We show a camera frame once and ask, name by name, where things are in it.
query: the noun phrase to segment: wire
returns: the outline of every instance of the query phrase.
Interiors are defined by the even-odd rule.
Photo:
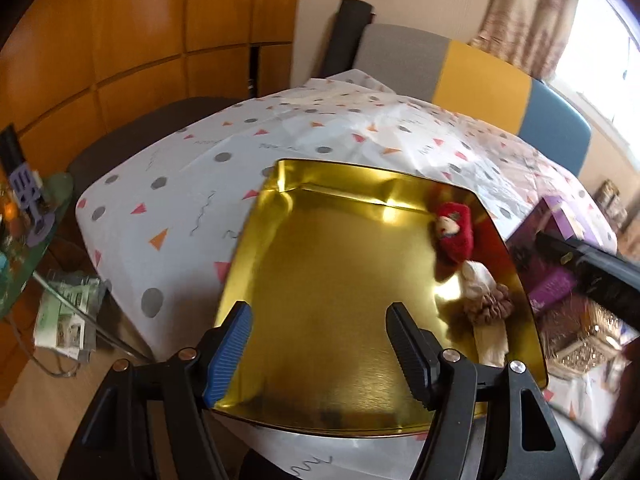
[[[44,364],[42,364],[40,361],[38,361],[37,357],[35,355],[33,355],[31,352],[29,352],[29,349],[27,348],[27,346],[24,344],[24,341],[20,337],[20,330],[18,330],[18,327],[15,324],[14,316],[12,316],[12,313],[10,312],[9,314],[7,314],[6,318],[9,320],[9,325],[11,325],[11,329],[14,332],[15,339],[18,342],[18,346],[20,347],[20,349],[27,355],[27,357],[31,361],[36,363],[36,365],[44,373],[46,373],[49,377],[54,377],[56,379],[63,379],[63,378],[69,378],[69,377],[75,377],[76,376],[76,374],[78,373],[78,370],[80,369],[80,363],[76,363],[76,366],[71,368],[71,370],[67,370],[65,372],[65,371],[62,371],[62,368],[61,368],[61,371],[56,373],[56,372],[52,372]]]
[[[585,424],[582,424],[581,422],[578,422],[577,420],[573,419],[565,410],[560,408],[558,405],[556,405],[556,404],[554,404],[552,402],[548,402],[547,404],[558,415],[560,415],[562,418],[564,418],[565,420],[567,420],[568,422],[573,424],[582,434],[584,434],[586,437],[588,437],[588,439],[593,440],[594,443],[596,443],[598,445],[598,447],[600,449],[602,449],[602,443],[600,442],[600,439],[597,437],[597,435],[595,434],[595,432],[591,428],[589,428]]]

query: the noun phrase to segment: gold glittery box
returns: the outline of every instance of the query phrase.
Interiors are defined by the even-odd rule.
[[[622,348],[621,321],[581,294],[547,310],[538,328],[548,371],[563,379],[583,376]]]

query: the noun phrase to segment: red cloth item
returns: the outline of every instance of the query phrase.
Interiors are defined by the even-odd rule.
[[[474,250],[471,210],[464,204],[445,202],[436,210],[436,236],[442,251],[461,264]]]

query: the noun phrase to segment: brown cushion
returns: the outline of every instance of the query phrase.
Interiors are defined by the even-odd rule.
[[[69,164],[74,178],[74,201],[96,180],[137,152],[189,124],[239,102],[221,97],[191,97],[158,108],[113,130]]]

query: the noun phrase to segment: gold tray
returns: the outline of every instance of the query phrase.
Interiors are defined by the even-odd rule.
[[[237,300],[254,325],[215,409],[255,424],[327,436],[427,430],[385,332],[402,301],[444,348],[478,360],[462,314],[458,268],[436,257],[431,223],[442,202],[467,204],[473,259],[511,289],[509,359],[539,386],[547,375],[529,301],[507,249],[471,191],[395,171],[280,160],[242,232],[215,325]],[[478,404],[478,410],[484,409]]]

